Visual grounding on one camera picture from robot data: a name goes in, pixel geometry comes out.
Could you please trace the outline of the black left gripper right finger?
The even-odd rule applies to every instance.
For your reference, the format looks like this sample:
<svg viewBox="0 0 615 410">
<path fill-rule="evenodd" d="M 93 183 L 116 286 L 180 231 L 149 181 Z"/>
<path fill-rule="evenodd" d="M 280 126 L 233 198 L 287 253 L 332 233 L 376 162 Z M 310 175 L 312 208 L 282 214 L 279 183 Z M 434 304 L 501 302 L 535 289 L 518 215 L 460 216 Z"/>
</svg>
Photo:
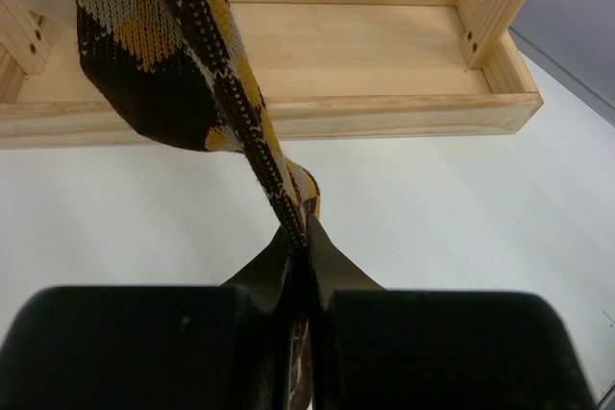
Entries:
<svg viewBox="0 0 615 410">
<path fill-rule="evenodd" d="M 592 409 L 568 332 L 540 296 L 387 290 L 308 221 L 317 409 Z"/>
</svg>

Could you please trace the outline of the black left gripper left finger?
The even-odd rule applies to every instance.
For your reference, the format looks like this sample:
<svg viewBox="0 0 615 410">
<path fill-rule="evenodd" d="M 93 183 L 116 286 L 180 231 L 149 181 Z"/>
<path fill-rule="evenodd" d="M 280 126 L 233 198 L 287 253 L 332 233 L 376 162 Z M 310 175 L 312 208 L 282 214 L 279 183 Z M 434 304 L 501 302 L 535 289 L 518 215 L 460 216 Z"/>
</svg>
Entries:
<svg viewBox="0 0 615 410">
<path fill-rule="evenodd" d="M 286 235 L 220 286 L 55 286 L 1 345 L 5 409 L 286 409 Z"/>
</svg>

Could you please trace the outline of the brown argyle sock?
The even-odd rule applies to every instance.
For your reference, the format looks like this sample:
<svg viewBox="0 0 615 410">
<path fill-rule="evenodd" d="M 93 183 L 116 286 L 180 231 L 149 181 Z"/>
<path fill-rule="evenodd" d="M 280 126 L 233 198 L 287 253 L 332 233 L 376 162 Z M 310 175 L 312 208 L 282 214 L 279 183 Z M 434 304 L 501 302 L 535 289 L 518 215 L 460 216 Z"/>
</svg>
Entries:
<svg viewBox="0 0 615 410">
<path fill-rule="evenodd" d="M 138 134 L 243 155 L 280 226 L 203 302 L 223 364 L 205 387 L 226 409 L 306 409 L 312 398 L 303 269 L 313 175 L 287 157 L 229 0 L 75 0 L 80 65 Z"/>
</svg>

